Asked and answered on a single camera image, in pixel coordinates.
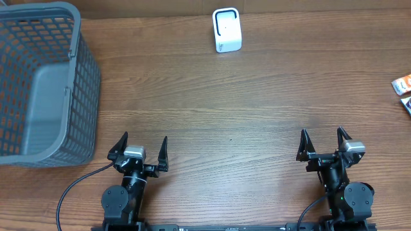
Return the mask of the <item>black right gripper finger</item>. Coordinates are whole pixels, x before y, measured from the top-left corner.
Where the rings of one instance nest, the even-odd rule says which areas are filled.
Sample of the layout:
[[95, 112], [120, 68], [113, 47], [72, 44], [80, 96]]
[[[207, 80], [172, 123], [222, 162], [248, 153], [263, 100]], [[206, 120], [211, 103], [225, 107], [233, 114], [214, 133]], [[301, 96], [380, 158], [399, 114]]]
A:
[[351, 136], [344, 130], [342, 126], [339, 126], [337, 128], [337, 138], [338, 138], [338, 141], [345, 141], [345, 140], [350, 140]]
[[306, 129], [301, 130], [300, 145], [296, 156], [296, 161], [307, 162], [316, 154], [313, 143]]

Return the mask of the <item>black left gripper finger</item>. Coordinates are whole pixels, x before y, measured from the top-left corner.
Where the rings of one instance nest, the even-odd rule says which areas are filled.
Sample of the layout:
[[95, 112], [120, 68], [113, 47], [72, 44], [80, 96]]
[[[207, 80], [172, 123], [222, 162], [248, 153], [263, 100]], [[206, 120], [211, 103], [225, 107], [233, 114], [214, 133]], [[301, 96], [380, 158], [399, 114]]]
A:
[[120, 155], [124, 154], [127, 147], [128, 132], [125, 132], [120, 140], [110, 149], [107, 155], [107, 159], [115, 162]]
[[165, 136], [158, 155], [157, 170], [159, 172], [168, 172], [169, 162], [167, 153], [168, 137]]

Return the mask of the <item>purple sanitary pad pack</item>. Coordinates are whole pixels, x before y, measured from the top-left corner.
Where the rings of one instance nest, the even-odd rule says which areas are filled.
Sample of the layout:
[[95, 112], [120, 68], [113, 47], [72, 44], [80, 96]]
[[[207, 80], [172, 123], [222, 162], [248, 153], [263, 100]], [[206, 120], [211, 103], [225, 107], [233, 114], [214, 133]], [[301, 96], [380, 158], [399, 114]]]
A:
[[411, 97], [400, 99], [400, 101], [408, 114], [411, 115]]

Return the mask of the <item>small orange snack packet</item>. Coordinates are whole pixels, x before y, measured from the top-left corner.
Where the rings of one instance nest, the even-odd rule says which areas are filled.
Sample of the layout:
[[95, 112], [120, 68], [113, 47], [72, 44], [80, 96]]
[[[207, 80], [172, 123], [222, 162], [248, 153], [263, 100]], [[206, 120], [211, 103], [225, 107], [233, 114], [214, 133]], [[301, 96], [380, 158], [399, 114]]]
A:
[[398, 96], [411, 92], [411, 75], [398, 78], [391, 82], [392, 87]]

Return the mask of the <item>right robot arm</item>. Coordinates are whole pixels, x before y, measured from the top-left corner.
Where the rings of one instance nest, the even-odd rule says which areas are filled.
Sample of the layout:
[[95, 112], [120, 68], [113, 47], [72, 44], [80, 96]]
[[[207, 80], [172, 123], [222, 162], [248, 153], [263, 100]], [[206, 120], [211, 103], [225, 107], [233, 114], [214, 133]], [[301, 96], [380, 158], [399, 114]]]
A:
[[[316, 172], [325, 195], [308, 205], [299, 216], [295, 229], [312, 230], [376, 230], [367, 223], [372, 216], [374, 189], [365, 182], [351, 182], [347, 169], [365, 155], [365, 145], [353, 139], [343, 127], [337, 128], [338, 147], [332, 153], [318, 154], [307, 130], [301, 130], [296, 160], [307, 162], [307, 172]], [[330, 214], [319, 218], [316, 224], [303, 222], [310, 209], [327, 200]]]

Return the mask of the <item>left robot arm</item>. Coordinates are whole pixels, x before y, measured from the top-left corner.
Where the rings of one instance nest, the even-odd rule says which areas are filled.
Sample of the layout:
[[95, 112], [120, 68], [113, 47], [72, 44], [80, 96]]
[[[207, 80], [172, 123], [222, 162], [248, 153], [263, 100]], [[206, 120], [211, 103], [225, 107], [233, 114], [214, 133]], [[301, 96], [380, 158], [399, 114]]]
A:
[[157, 164], [147, 164], [144, 146], [128, 145], [127, 140], [125, 132], [107, 156], [123, 178], [120, 185], [110, 186], [102, 194], [103, 230], [151, 230], [148, 222], [139, 217], [144, 190], [149, 178], [158, 178], [169, 168], [167, 137], [163, 139]]

